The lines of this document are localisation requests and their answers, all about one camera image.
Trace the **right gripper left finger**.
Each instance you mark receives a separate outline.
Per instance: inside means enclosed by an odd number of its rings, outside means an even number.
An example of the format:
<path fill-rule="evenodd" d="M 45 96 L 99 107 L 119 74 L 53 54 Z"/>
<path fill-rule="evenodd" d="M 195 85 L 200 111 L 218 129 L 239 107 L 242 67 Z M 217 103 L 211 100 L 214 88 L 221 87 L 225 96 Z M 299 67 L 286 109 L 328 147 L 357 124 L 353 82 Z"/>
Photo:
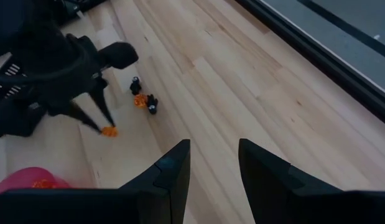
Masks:
<path fill-rule="evenodd" d="M 183 139 L 118 189 L 19 189 L 0 193 L 0 224 L 182 224 L 190 183 Z"/>

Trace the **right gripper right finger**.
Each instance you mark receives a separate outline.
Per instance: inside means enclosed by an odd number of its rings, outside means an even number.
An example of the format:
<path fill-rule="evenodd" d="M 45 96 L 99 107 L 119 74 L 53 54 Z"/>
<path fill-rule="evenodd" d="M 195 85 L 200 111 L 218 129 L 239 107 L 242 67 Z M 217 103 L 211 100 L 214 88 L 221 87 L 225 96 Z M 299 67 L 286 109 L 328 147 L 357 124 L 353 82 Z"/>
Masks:
<path fill-rule="evenodd" d="M 248 139 L 238 159 L 256 224 L 385 224 L 385 191 L 341 190 Z"/>

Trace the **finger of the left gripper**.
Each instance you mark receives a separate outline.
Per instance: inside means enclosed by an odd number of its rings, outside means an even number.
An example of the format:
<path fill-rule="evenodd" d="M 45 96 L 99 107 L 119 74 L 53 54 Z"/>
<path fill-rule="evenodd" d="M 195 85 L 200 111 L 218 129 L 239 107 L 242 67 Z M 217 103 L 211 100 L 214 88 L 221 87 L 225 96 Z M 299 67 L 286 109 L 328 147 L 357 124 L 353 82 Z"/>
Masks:
<path fill-rule="evenodd" d="M 104 90 L 102 88 L 94 88 L 89 91 L 88 94 L 90 98 L 95 102 L 95 105 L 100 109 L 101 113 L 104 115 L 106 120 L 110 123 L 110 125 L 112 127 L 115 127 L 115 122 L 106 104 Z"/>
<path fill-rule="evenodd" d="M 69 102 L 67 105 L 67 116 L 79 120 L 97 133 L 101 133 L 100 127 L 76 103 Z"/>

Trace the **small orange pumpkin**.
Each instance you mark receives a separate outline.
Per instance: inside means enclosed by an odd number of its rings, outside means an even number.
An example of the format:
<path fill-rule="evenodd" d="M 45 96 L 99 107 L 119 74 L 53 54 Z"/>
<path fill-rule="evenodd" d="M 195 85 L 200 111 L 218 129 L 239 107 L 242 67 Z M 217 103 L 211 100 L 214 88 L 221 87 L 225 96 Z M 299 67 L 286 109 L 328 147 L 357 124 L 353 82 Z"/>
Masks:
<path fill-rule="evenodd" d="M 116 137 L 118 135 L 118 130 L 115 126 L 107 126 L 101 129 L 101 134 L 106 137 Z"/>
<path fill-rule="evenodd" d="M 134 105 L 138 108 L 146 108 L 147 107 L 147 95 L 138 94 L 134 96 Z"/>

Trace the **small black spider figure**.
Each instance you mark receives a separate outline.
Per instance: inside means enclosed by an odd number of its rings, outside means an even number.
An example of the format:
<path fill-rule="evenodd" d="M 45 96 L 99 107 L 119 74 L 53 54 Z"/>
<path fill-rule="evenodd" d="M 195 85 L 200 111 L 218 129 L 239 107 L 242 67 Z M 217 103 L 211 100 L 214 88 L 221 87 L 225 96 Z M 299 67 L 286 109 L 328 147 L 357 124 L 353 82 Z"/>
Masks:
<path fill-rule="evenodd" d="M 150 114 L 157 113 L 158 99 L 153 94 L 147 96 L 147 108 Z"/>
<path fill-rule="evenodd" d="M 140 93 L 140 91 L 142 90 L 142 86 L 140 85 L 139 77 L 132 78 L 132 83 L 130 84 L 129 89 L 134 96 Z"/>

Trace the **red plastic bowl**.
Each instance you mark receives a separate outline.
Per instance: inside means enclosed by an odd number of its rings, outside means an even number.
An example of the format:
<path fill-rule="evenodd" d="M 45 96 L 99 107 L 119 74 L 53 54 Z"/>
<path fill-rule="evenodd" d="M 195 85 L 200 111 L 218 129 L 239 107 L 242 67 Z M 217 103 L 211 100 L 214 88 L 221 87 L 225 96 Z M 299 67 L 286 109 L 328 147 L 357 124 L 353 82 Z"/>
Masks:
<path fill-rule="evenodd" d="M 0 194 L 14 189 L 68 189 L 72 186 L 41 167 L 27 167 L 13 172 L 0 182 Z"/>

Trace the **black aluminium table frame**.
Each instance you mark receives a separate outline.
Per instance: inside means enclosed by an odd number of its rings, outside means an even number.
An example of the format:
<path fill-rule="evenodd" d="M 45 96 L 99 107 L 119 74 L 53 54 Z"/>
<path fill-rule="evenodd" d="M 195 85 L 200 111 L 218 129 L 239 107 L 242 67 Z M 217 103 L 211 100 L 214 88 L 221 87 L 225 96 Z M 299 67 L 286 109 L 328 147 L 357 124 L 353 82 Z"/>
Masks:
<path fill-rule="evenodd" d="M 260 0 L 233 0 L 385 124 L 385 95 Z"/>

